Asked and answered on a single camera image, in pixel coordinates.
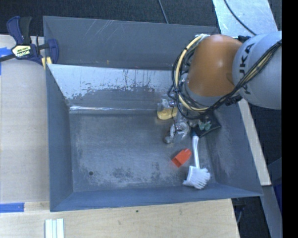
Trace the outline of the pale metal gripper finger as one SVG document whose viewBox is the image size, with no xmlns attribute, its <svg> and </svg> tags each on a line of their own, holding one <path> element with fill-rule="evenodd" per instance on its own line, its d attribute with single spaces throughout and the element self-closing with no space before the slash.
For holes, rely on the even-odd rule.
<svg viewBox="0 0 298 238">
<path fill-rule="evenodd" d="M 181 142 L 189 135 L 189 133 L 190 131 L 186 131 L 186 130 L 176 131 L 174 133 L 174 142 Z"/>
<path fill-rule="evenodd" d="M 182 139 L 183 131 L 181 128 L 177 125 L 171 125 L 169 128 L 169 131 L 164 136 L 163 141 L 166 144 L 173 144 L 173 143 L 179 143 Z"/>
</svg>

